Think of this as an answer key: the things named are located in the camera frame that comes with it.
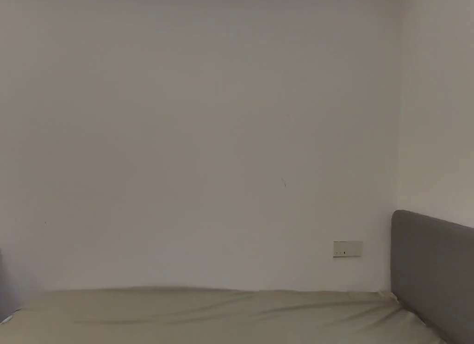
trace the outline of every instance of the electrical outlet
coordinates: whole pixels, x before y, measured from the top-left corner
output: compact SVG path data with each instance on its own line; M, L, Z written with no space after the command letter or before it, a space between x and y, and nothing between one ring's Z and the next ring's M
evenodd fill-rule
M361 257L363 242L334 242L333 258Z

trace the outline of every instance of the mattress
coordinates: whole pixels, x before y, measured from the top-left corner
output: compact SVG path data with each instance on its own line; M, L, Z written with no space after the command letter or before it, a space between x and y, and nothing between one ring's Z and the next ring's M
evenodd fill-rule
M441 344L379 293L183 288L59 291L0 325L6 344Z

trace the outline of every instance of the fitted sheet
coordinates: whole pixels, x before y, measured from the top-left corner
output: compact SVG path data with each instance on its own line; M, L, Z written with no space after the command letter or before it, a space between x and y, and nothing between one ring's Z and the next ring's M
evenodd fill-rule
M392 296L132 288L48 292L0 325L6 344L443 344Z

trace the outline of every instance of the gray fabric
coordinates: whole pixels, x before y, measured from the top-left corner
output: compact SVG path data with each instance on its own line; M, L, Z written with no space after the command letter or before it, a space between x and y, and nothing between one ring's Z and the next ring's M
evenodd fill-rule
M392 296L136 288L44 293L5 344L443 344Z
M409 211L392 218L392 291L449 343L474 343L474 229Z

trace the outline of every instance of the gray headboard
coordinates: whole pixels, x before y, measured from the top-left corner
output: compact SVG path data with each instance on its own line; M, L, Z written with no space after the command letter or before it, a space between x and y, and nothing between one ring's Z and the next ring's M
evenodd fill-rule
M474 343L474 228L409 211L392 217L392 291L452 344Z

